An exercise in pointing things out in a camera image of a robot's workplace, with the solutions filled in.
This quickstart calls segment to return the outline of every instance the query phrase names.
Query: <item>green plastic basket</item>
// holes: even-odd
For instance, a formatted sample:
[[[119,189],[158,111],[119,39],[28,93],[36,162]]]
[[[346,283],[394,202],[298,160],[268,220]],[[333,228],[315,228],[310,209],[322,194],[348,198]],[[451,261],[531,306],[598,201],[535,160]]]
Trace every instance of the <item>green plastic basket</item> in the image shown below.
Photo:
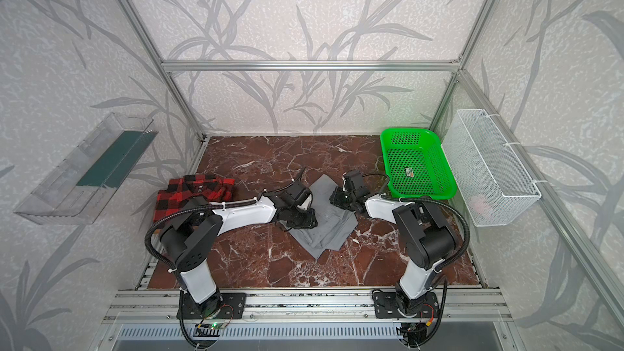
[[[388,189],[395,197],[449,199],[455,196],[457,184],[444,152],[440,137],[431,130],[389,128],[381,133]]]

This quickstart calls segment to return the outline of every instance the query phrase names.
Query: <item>gray cloth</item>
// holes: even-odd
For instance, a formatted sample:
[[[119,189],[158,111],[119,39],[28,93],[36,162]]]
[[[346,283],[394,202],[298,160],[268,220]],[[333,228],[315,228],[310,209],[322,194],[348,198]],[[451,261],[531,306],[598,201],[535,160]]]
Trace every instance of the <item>gray cloth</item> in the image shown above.
[[[330,196],[338,185],[323,175],[310,186],[318,226],[313,229],[291,229],[290,234],[315,259],[325,251],[338,251],[358,225],[355,214],[330,204]]]

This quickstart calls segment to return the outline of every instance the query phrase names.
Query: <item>brown marble surface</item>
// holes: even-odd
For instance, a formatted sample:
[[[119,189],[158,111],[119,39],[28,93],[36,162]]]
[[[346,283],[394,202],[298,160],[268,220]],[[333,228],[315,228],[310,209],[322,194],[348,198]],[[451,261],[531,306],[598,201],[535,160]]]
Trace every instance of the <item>brown marble surface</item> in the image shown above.
[[[352,169],[383,171],[381,154],[378,136],[213,137],[198,172],[233,177],[237,201],[284,186],[302,166],[308,166],[308,185],[322,174],[339,183]],[[379,183],[371,178],[372,186]],[[393,286],[409,260],[395,225],[361,216],[358,221],[340,251],[326,250],[318,261],[275,224],[230,230],[215,241],[208,265],[222,288]],[[450,284],[479,283],[467,254],[443,272]],[[149,288],[175,288],[175,280],[159,263]]]

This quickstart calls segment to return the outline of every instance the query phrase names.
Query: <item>green cloth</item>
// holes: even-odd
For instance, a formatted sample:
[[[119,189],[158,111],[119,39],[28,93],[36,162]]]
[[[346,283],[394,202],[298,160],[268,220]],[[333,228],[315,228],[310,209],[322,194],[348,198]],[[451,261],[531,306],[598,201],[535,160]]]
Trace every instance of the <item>green cloth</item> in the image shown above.
[[[156,134],[134,130],[122,132],[76,185],[100,187],[105,184],[119,188]]]

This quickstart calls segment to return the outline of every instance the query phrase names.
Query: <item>plaid shirt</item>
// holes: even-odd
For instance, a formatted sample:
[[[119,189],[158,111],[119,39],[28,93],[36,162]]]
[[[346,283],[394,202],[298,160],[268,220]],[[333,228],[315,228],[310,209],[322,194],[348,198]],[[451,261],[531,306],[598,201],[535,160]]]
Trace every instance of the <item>plaid shirt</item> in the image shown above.
[[[192,197],[203,196],[208,202],[225,202],[232,199],[234,179],[214,174],[185,175],[171,179],[166,190],[158,191],[153,222],[172,215]]]

